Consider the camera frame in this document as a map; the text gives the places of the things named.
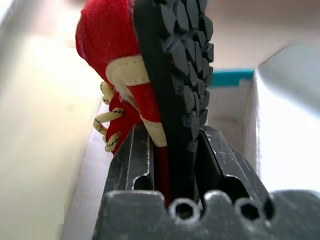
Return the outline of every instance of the shoelace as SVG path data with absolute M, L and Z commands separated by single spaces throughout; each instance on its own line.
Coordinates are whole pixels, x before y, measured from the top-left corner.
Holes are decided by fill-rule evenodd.
M 102 98 L 103 102 L 109 105 L 111 102 L 111 99 L 114 97 L 116 93 L 116 90 L 104 81 L 101 83 L 100 89 L 101 89 L 101 92 L 103 93 L 103 98 Z M 116 132 L 115 134 L 113 134 L 110 137 L 110 139 L 107 141 L 106 134 L 108 129 L 104 127 L 103 124 L 120 118 L 124 114 L 124 112 L 125 110 L 122 107 L 116 107 L 112 111 L 100 114 L 94 119 L 93 127 L 103 135 L 102 139 L 106 143 L 104 149 L 108 153 L 113 151 L 116 148 L 120 139 L 120 132 Z

